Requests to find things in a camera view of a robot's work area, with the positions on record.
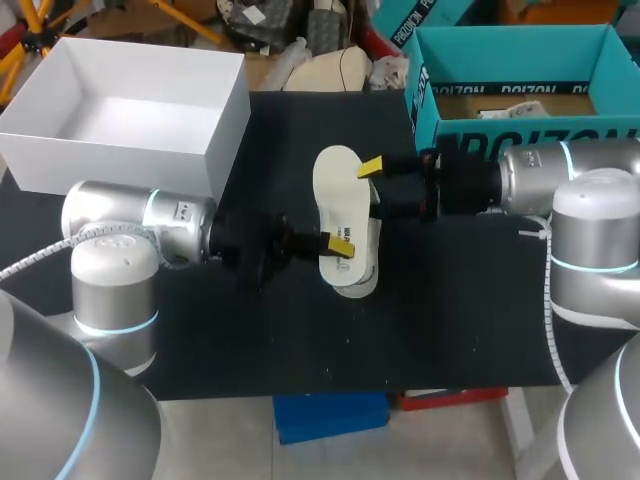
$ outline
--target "red crate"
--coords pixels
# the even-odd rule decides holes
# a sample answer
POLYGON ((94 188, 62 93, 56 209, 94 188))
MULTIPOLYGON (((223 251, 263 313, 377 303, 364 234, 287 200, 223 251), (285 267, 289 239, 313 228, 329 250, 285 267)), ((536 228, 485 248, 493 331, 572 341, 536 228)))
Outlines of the red crate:
POLYGON ((406 397, 404 394, 397 394, 396 401, 401 410, 410 412, 413 410, 424 410, 427 408, 450 407, 453 405, 486 402, 488 400, 506 397, 508 394, 508 388, 482 388, 463 390, 462 392, 452 394, 447 394, 446 391, 444 391, 435 394, 421 395, 418 397, 406 397))

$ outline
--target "cardboard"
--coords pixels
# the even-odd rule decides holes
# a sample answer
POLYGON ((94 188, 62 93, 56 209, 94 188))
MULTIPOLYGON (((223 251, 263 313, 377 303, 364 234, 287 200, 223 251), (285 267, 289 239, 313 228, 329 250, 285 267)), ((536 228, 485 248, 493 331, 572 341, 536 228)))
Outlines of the cardboard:
POLYGON ((251 113, 243 55, 62 38, 0 116, 23 190, 99 180, 217 202, 251 113))
POLYGON ((409 58, 417 150, 447 136, 461 153, 493 160, 514 144, 640 131, 640 69, 610 26, 420 28, 409 58), (525 100, 541 101, 550 116, 476 118, 525 100))
POLYGON ((587 25, 611 22, 618 0, 500 0, 504 25, 587 25))
POLYGON ((245 57, 249 90, 260 90, 262 83, 278 60, 278 56, 266 57, 258 53, 247 53, 245 57))
POLYGON ((596 115, 588 95, 436 95, 435 99, 443 120, 475 119, 484 110, 506 110, 534 100, 556 117, 596 115))
POLYGON ((420 26, 462 24, 473 0, 382 0, 371 19, 375 29, 399 49, 420 26))

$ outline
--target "white box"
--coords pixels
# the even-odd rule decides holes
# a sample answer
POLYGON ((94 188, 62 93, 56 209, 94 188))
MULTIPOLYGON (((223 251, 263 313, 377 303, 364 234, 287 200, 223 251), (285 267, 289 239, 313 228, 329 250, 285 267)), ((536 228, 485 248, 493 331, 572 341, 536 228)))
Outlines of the white box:
POLYGON ((0 116, 22 190, 82 180, 220 201, 251 114, 244 56, 62 38, 0 116))

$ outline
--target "white plastic bag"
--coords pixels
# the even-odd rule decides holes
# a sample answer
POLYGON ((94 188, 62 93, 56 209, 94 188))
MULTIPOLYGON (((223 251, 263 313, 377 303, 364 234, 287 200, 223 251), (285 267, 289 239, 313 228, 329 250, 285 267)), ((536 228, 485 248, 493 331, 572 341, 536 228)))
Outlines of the white plastic bag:
POLYGON ((404 57, 382 57, 373 63, 369 77, 372 90, 397 90, 407 86, 409 60, 404 57))
POLYGON ((310 58, 311 50, 307 48, 307 40, 302 37, 296 38, 296 41, 282 52, 282 55, 280 55, 278 61, 262 83, 260 90, 265 92, 282 90, 287 80, 289 80, 293 69, 298 65, 302 65, 310 58))

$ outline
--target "label sticker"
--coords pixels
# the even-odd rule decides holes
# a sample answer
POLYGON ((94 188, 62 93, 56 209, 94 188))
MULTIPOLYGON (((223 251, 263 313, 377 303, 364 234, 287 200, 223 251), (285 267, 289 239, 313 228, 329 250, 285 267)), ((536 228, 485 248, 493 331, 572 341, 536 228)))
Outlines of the label sticker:
POLYGON ((262 13, 260 11, 260 9, 258 7, 256 7, 255 5, 253 7, 245 8, 242 13, 254 25, 259 24, 260 22, 266 20, 266 18, 267 18, 267 17, 264 16, 264 13, 262 13))

